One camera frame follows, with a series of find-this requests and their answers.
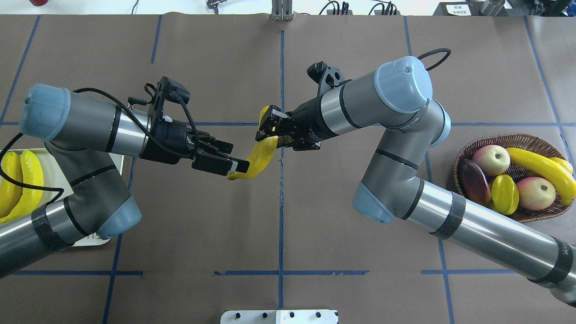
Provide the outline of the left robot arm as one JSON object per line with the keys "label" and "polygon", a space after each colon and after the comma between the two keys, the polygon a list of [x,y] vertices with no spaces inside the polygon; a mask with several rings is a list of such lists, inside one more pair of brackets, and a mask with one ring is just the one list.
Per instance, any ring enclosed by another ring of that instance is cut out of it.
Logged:
{"label": "left robot arm", "polygon": [[110,154],[177,164],[217,175],[247,173],[249,162],[230,156],[233,145],[163,115],[165,101],[185,107],[189,91],[164,76],[147,113],[45,84],[29,88],[22,135],[40,138],[72,189],[1,226],[1,277],[6,277],[89,234],[102,239],[136,225],[142,214]]}

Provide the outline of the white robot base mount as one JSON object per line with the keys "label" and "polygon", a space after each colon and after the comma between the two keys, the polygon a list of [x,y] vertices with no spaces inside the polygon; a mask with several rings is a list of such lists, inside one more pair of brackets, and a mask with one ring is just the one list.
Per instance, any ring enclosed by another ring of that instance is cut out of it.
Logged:
{"label": "white robot base mount", "polygon": [[230,310],[225,311],[221,324],[338,324],[336,310]]}

